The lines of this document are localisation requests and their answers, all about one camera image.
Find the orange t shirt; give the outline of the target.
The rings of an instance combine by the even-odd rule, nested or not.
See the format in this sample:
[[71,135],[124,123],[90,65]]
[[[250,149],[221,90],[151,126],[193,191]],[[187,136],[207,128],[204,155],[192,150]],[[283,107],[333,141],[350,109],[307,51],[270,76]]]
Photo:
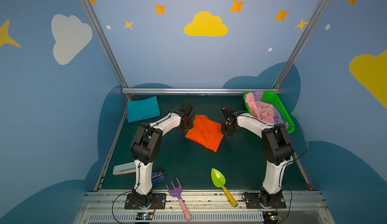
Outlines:
[[213,152],[217,152],[224,137],[221,133],[221,126],[220,123],[210,120],[205,115],[196,115],[193,121],[193,128],[187,132],[185,138]]

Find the green plastic basket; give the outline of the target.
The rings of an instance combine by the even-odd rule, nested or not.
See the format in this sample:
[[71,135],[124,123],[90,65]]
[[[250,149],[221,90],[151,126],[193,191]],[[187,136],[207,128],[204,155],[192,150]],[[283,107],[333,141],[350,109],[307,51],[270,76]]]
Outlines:
[[294,123],[280,98],[272,92],[255,91],[243,95],[247,111],[255,118],[268,124],[285,125],[288,133],[295,130]]

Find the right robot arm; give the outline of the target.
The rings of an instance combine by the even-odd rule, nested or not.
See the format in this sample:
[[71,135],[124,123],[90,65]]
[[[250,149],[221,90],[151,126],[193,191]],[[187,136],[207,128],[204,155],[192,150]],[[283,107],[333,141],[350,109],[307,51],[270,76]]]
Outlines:
[[244,128],[262,139],[263,155],[267,161],[265,178],[260,188],[258,203],[263,208],[285,208],[282,180],[285,168],[294,162],[294,146],[285,125],[274,125],[259,120],[244,110],[221,110],[225,122],[221,124],[223,135],[234,136]]

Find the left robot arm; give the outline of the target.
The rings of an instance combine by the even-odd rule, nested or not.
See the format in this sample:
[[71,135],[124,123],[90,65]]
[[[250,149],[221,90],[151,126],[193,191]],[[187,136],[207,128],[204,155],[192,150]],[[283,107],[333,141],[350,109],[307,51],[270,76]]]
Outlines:
[[183,103],[164,118],[153,123],[142,123],[134,136],[130,151],[136,166],[136,182],[129,195],[130,205],[148,208],[151,204],[153,163],[159,155],[162,137],[172,129],[186,132],[193,128],[191,112],[193,106]]

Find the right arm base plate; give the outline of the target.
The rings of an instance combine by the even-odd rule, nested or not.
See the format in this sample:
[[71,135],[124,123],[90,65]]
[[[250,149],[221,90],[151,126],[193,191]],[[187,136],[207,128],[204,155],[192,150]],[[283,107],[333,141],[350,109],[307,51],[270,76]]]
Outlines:
[[241,196],[248,209],[283,209],[287,207],[281,191],[276,194],[244,192]]

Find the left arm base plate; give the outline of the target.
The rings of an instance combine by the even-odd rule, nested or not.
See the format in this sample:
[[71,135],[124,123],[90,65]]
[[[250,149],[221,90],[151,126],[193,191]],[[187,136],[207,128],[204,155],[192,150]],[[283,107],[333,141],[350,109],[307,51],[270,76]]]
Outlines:
[[165,209],[165,193],[149,193],[141,195],[137,192],[127,196],[125,209]]

